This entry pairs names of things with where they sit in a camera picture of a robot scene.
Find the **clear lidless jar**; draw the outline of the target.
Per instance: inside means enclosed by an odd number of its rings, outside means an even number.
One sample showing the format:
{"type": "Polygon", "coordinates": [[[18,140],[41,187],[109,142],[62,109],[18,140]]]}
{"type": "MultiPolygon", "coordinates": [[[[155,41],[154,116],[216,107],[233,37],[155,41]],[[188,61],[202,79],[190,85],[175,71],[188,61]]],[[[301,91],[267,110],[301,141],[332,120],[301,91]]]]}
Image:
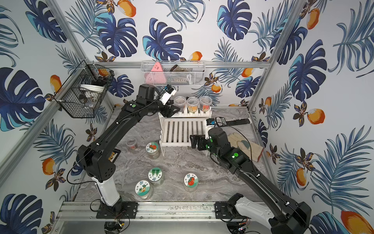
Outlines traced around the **clear lidless jar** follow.
{"type": "Polygon", "coordinates": [[[126,146],[129,150],[135,150],[137,148],[137,139],[130,137],[126,140],[126,146]]]}
{"type": "Polygon", "coordinates": [[[183,96],[178,96],[174,99],[173,105],[180,108],[179,112],[183,112],[186,108],[187,99],[183,96]]]}

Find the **white slatted wooden shelf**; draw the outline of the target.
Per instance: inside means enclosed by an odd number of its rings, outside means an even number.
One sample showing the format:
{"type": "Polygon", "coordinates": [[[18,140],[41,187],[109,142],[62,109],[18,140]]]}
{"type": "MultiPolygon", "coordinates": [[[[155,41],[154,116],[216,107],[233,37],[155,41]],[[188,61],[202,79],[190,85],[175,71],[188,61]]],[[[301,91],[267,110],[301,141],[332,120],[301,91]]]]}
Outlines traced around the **white slatted wooden shelf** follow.
{"type": "Polygon", "coordinates": [[[162,155],[165,155],[166,147],[191,146],[190,135],[203,135],[207,137],[208,127],[206,120],[211,118],[212,108],[207,112],[198,110],[189,112],[188,108],[174,114],[171,118],[159,115],[161,123],[160,146],[162,155]]]}

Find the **strawberry lid seed jar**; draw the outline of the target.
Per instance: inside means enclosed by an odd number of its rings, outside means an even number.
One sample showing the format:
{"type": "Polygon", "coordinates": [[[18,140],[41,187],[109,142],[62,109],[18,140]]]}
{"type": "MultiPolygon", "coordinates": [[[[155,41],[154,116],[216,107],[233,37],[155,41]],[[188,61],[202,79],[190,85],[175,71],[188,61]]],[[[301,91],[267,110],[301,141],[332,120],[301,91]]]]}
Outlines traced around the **strawberry lid seed jar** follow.
{"type": "Polygon", "coordinates": [[[194,192],[197,190],[199,179],[196,174],[188,173],[184,176],[184,188],[187,192],[194,192]]]}

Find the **tomato lid seed jar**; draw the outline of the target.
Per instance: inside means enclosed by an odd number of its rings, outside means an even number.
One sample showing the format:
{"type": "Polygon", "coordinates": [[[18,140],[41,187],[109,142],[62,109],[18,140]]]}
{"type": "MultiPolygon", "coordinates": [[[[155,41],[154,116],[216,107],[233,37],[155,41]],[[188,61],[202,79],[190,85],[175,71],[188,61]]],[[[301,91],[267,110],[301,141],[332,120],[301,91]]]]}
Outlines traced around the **tomato lid seed jar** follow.
{"type": "Polygon", "coordinates": [[[157,142],[150,142],[146,145],[146,152],[150,159],[157,159],[160,156],[160,146],[157,142]]]}

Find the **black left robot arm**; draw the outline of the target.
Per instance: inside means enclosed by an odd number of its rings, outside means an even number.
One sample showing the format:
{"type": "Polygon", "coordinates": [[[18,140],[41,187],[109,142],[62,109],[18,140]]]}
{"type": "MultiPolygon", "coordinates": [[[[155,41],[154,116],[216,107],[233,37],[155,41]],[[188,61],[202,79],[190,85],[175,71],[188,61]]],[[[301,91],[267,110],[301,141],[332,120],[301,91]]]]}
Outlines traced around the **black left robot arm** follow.
{"type": "Polygon", "coordinates": [[[109,160],[115,147],[123,137],[145,116],[161,113],[170,118],[180,111],[173,105],[171,97],[176,90],[167,85],[162,90],[155,86],[142,84],[134,101],[127,102],[116,120],[89,146],[82,145],[78,150],[78,164],[95,182],[101,201],[109,207],[119,203],[120,195],[116,189],[113,175],[116,166],[109,160]]]}

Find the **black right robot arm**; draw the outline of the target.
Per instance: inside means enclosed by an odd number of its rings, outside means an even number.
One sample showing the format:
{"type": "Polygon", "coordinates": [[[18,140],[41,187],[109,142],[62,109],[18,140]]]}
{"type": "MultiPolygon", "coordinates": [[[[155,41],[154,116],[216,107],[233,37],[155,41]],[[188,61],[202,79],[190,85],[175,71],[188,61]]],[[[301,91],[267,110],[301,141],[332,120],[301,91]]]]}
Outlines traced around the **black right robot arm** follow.
{"type": "Polygon", "coordinates": [[[267,179],[241,149],[232,147],[227,134],[220,127],[211,128],[208,136],[190,135],[191,147],[207,150],[218,165],[245,182],[268,206],[274,217],[270,219],[273,234],[303,234],[308,228],[311,208],[296,202],[267,179]]]}

